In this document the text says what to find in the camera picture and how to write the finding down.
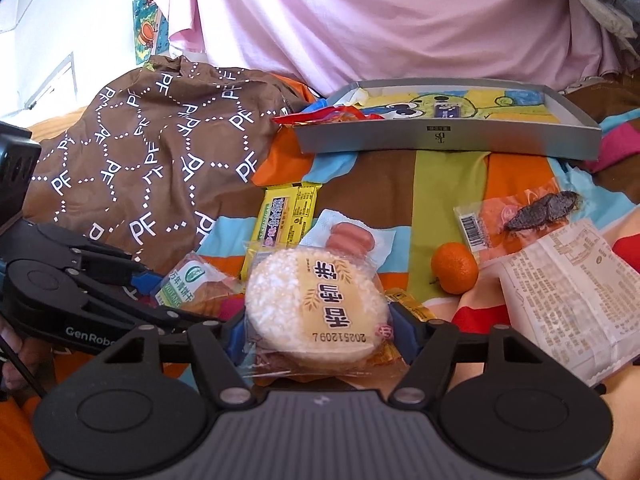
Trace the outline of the person's left hand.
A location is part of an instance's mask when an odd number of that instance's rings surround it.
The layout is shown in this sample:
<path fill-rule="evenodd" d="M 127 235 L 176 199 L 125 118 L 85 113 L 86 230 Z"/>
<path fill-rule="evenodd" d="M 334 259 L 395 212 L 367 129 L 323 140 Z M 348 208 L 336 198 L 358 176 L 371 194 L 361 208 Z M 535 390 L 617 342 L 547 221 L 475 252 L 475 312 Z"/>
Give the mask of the person's left hand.
<path fill-rule="evenodd" d="M 1 336 L 31 373 L 35 373 L 42 364 L 50 360 L 52 352 L 50 344 L 20 335 L 5 320 L 1 320 Z M 25 388 L 27 382 L 11 362 L 5 362 L 2 366 L 1 385 L 3 390 L 12 391 Z"/>

